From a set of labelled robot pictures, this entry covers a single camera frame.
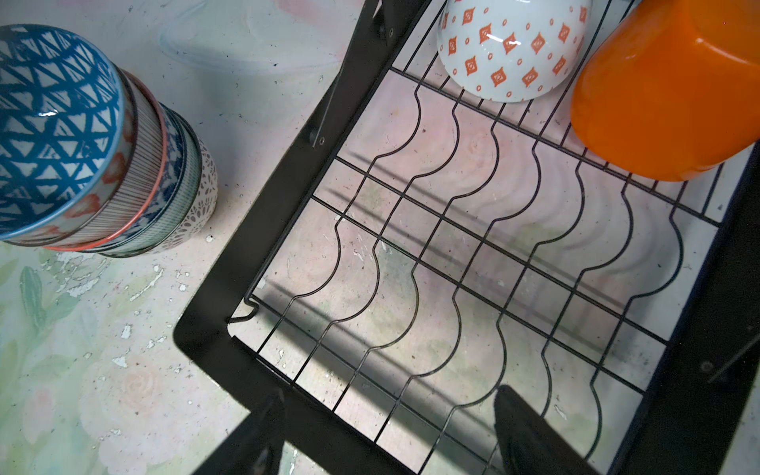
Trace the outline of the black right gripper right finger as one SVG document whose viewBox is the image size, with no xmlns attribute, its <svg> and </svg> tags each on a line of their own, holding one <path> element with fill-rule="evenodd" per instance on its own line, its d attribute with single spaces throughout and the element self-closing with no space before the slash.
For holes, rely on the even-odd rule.
<svg viewBox="0 0 760 475">
<path fill-rule="evenodd" d="M 498 388 L 494 411 L 507 474 L 598 474 L 512 387 Z"/>
</svg>

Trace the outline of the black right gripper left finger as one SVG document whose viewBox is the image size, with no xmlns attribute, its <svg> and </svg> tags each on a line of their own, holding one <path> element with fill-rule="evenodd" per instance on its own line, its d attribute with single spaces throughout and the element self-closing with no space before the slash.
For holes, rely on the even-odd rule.
<svg viewBox="0 0 760 475">
<path fill-rule="evenodd" d="M 279 389 L 267 395 L 194 474 L 277 474 L 285 443 L 286 408 Z"/>
</svg>

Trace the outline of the black wire dish rack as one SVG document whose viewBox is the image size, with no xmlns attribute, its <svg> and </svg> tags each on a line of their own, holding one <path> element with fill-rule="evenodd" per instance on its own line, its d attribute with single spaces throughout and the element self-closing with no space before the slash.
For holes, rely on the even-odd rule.
<svg viewBox="0 0 760 475">
<path fill-rule="evenodd" d="M 480 99 L 441 1 L 367 1 L 177 346 L 330 473 L 507 474 L 512 387 L 598 474 L 720 474 L 759 392 L 759 150 L 693 181 L 594 156 L 575 82 Z"/>
</svg>

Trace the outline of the orange plastic bowl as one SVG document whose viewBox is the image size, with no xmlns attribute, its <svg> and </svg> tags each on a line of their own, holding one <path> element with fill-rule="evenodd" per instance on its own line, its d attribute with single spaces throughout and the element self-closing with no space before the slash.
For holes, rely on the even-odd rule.
<svg viewBox="0 0 760 475">
<path fill-rule="evenodd" d="M 756 143 L 758 2 L 641 2 L 584 66 L 571 122 L 602 160 L 660 181 Z"/>
</svg>

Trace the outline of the blue triangle patterned bowl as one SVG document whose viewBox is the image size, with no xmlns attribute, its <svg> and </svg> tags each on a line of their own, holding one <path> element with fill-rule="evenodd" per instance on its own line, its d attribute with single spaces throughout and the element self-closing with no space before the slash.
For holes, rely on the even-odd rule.
<svg viewBox="0 0 760 475">
<path fill-rule="evenodd" d="M 110 59 L 73 32 L 1 29 L 1 237 L 45 245 L 103 208 L 126 172 L 134 104 Z"/>
</svg>

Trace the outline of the green patterned ceramic bowl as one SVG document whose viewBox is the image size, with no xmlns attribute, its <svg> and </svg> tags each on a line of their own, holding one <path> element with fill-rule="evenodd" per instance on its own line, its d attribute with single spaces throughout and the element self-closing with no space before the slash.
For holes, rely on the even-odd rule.
<svg viewBox="0 0 760 475">
<path fill-rule="evenodd" d="M 587 0 L 449 0 L 437 27 L 439 59 L 481 99 L 536 99 L 578 65 L 592 8 Z"/>
</svg>

